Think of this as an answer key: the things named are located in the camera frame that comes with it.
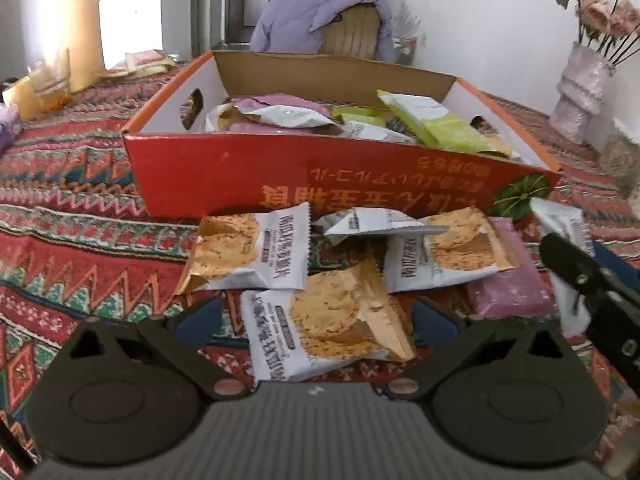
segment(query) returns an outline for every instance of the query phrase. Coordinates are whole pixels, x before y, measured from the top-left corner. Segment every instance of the glass cup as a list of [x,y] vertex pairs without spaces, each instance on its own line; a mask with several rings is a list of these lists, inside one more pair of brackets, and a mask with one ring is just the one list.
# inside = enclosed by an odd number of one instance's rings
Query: glass cup
[[68,48],[59,49],[55,56],[41,57],[31,63],[27,70],[42,113],[60,110],[69,104],[71,72]]

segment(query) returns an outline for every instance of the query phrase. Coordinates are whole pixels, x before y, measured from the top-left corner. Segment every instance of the purple jacket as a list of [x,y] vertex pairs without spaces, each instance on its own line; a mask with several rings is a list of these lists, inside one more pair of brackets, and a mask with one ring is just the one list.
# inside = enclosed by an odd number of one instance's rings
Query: purple jacket
[[378,61],[393,62],[391,8],[387,0],[271,0],[251,38],[251,50],[314,54],[322,46],[321,27],[356,4],[375,4],[380,14]]

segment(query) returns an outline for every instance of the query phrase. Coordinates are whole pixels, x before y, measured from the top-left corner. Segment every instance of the patterned tablecloth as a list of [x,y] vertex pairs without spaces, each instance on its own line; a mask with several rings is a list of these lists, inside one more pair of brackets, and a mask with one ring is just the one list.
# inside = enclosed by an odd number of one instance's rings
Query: patterned tablecloth
[[[81,320],[139,320],[178,312],[200,299],[173,296],[194,242],[193,223],[150,218],[119,133],[172,75],[82,92],[62,112],[28,123],[0,158],[0,417],[29,449],[24,409],[30,392]],[[556,134],[543,115],[500,104],[564,166],[552,200],[580,206],[593,236],[640,268],[640,221],[599,169],[596,153]],[[535,230],[526,236],[536,254]],[[357,248],[337,255],[315,238],[312,266],[338,267],[345,258],[357,258]],[[203,354],[250,381],[236,300],[229,295],[222,328]],[[582,357],[608,393],[606,363],[595,360],[588,347]],[[359,362],[331,378],[385,381],[399,371],[395,364]],[[603,452],[634,421],[612,410],[612,422]],[[17,475],[0,451],[0,478]]]

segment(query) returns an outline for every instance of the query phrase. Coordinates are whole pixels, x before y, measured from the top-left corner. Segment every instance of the pink snack package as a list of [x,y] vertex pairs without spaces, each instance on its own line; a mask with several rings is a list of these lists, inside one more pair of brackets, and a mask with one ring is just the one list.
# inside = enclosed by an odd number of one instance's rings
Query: pink snack package
[[295,106],[298,108],[309,108],[314,110],[325,117],[331,118],[329,110],[324,106],[315,103],[313,101],[307,101],[300,97],[286,94],[272,94],[272,95],[259,95],[255,97],[245,97],[233,99],[233,104],[236,108],[259,110],[260,108],[266,108],[267,106],[287,105]]
[[553,301],[540,278],[532,257],[510,218],[491,218],[500,239],[511,249],[520,267],[505,270],[476,282],[468,283],[476,313],[488,318],[507,316],[546,316],[553,312]]
[[311,128],[279,128],[269,124],[260,123],[233,123],[229,126],[229,132],[232,134],[256,134],[256,135],[313,135],[315,131]]

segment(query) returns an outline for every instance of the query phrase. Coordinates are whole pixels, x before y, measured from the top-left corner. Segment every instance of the green snack package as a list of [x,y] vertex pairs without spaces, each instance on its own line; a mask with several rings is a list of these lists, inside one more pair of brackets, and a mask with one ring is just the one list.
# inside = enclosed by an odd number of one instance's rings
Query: green snack package
[[334,106],[332,113],[334,118],[341,118],[344,124],[347,124],[349,121],[357,121],[359,123],[373,124],[380,128],[386,128],[386,122],[380,116],[380,112],[373,108],[363,108],[359,106]]
[[435,99],[417,95],[390,94],[378,97],[430,148],[459,153],[493,153],[491,144],[474,127],[447,110]]

